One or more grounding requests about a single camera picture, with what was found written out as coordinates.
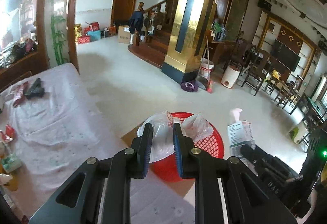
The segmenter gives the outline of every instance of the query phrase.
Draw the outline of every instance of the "gold column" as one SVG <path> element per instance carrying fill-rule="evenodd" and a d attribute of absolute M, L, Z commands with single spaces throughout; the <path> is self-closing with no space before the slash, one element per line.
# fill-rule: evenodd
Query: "gold column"
<path fill-rule="evenodd" d="M 179 0 L 168 52 L 162 72 L 176 82 L 194 79 L 205 48 L 205 32 L 210 29 L 215 0 Z"/>

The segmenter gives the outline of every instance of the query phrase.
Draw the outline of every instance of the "decorative ceiling molding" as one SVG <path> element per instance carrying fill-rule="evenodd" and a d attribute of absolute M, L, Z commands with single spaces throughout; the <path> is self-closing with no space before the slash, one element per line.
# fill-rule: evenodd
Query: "decorative ceiling molding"
<path fill-rule="evenodd" d="M 270 2 L 270 3 L 274 3 L 275 5 L 281 7 L 281 8 L 285 8 L 287 9 L 287 6 L 285 6 L 284 4 L 282 4 L 281 2 L 277 1 L 277 0 L 266 0 L 267 2 Z"/>
<path fill-rule="evenodd" d="M 313 26 L 318 25 L 327 29 L 327 5 L 320 0 L 283 0 L 293 11 L 303 19 L 307 19 Z"/>

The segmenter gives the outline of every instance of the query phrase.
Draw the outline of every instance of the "wooden stairs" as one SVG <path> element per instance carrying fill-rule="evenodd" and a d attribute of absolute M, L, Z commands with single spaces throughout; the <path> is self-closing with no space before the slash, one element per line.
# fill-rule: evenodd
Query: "wooden stairs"
<path fill-rule="evenodd" d="M 155 13 L 158 9 L 161 9 L 161 5 L 164 3 L 166 4 L 166 9 L 163 21 L 161 23 L 162 29 L 155 30 L 153 35 L 148 35 L 148 29 L 150 27 L 150 24 L 145 22 L 145 41 L 140 42 L 139 44 L 137 44 L 137 46 L 128 46 L 128 50 L 130 50 L 130 52 L 132 52 L 134 55 L 158 68 L 162 68 L 162 65 L 165 61 L 165 55 L 168 51 L 169 39 L 174 23 L 178 0 L 164 0 L 157 3 L 156 5 L 151 6 L 146 10 L 143 10 L 143 8 L 141 9 L 145 13 L 145 15 L 148 13 L 147 16 L 149 19 L 152 13 Z"/>
<path fill-rule="evenodd" d="M 157 30 L 154 35 L 148 36 L 148 42 L 140 42 L 138 46 L 129 45 L 128 50 L 148 62 L 161 68 L 168 51 L 170 32 Z"/>

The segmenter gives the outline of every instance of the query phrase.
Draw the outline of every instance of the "white floor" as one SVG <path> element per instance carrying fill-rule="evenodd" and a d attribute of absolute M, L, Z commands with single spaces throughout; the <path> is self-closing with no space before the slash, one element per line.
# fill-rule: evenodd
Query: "white floor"
<path fill-rule="evenodd" d="M 288 137 L 291 128 L 302 119 L 299 111 L 289 115 L 285 111 L 291 111 L 289 106 L 285 110 L 276 107 L 277 103 L 264 91 L 253 96 L 250 92 L 254 91 L 247 86 L 228 89 L 217 82 L 212 94 L 201 89 L 185 92 L 117 40 L 116 36 L 79 45 L 77 54 L 87 90 L 118 137 L 157 112 L 201 112 L 223 138 L 227 158 L 229 111 L 241 108 L 241 120 L 252 122 L 256 144 L 300 172 L 306 153 Z"/>

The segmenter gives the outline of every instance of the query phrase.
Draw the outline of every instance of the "dark jacket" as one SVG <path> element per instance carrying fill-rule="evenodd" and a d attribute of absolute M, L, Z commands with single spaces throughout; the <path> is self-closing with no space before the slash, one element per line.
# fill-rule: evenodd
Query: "dark jacket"
<path fill-rule="evenodd" d="M 130 26 L 131 34 L 134 34 L 135 30 L 140 33 L 143 27 L 143 11 L 134 11 L 132 16 L 128 20 L 128 25 Z"/>

